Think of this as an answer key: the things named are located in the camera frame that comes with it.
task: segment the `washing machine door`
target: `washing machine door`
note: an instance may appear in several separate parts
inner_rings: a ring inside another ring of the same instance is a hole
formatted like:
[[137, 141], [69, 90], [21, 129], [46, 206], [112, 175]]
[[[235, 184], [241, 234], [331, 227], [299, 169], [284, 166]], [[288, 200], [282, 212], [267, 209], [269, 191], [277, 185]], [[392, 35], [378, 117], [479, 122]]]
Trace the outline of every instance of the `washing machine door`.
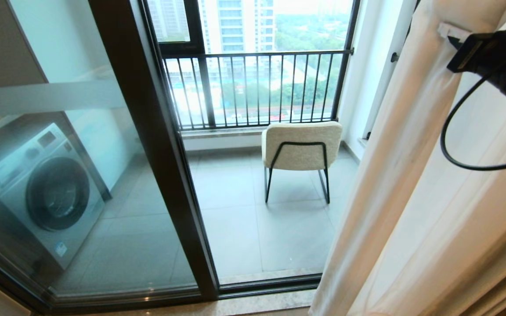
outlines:
[[30, 217], [46, 230], [65, 230], [76, 224], [90, 196], [85, 169], [70, 158], [50, 158], [32, 172], [26, 190]]

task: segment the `chair backrest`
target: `chair backrest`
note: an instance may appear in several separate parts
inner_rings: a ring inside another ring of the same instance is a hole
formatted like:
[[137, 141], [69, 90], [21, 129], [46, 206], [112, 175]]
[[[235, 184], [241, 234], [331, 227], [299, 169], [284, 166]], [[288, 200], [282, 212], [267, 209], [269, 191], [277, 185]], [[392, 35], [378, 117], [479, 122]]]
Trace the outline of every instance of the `chair backrest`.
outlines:
[[[331, 166], [339, 153], [342, 131], [343, 127], [338, 122], [270, 124], [263, 133], [265, 166], [271, 166], [271, 162], [283, 142], [323, 142], [327, 150], [327, 166]], [[285, 144], [278, 154], [274, 168], [286, 170], [323, 169], [325, 168], [323, 146]]]

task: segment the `black device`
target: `black device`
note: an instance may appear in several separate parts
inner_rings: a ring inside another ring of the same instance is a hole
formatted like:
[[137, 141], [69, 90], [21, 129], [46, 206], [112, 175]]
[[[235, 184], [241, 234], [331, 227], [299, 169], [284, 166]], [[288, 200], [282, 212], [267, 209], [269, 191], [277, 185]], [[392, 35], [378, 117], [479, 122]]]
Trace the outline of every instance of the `black device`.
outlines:
[[440, 135], [440, 146], [444, 156], [461, 168], [478, 171], [493, 171], [506, 169], [506, 164], [495, 166], [472, 166], [452, 158], [446, 150], [446, 131], [458, 108], [484, 82], [489, 81], [506, 95], [506, 30], [488, 34], [471, 34], [464, 43], [460, 39], [448, 40], [458, 48], [458, 52], [448, 63], [448, 70], [452, 72], [474, 72], [482, 78], [458, 101], [446, 118]]

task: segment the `metal railing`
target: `metal railing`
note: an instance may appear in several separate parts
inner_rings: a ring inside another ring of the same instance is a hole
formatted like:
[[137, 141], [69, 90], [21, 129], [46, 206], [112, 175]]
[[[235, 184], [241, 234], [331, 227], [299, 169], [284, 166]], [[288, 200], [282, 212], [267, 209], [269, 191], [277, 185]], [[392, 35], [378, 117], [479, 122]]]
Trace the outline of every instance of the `metal railing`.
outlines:
[[334, 120], [348, 50], [165, 56], [181, 130]]

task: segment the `sheer curtain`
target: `sheer curtain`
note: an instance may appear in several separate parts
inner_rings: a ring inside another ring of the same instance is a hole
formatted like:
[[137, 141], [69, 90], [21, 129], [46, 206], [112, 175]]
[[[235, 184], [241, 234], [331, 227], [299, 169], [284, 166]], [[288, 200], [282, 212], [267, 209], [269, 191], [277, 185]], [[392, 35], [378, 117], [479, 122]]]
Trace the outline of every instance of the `sheer curtain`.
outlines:
[[[493, 32], [506, 22], [506, 0], [419, 4], [313, 316], [491, 315], [506, 306], [506, 170], [472, 172], [442, 156], [448, 110], [479, 77], [446, 70], [456, 50], [437, 34], [440, 22]], [[506, 97], [484, 84], [447, 144], [468, 164], [506, 162]]]

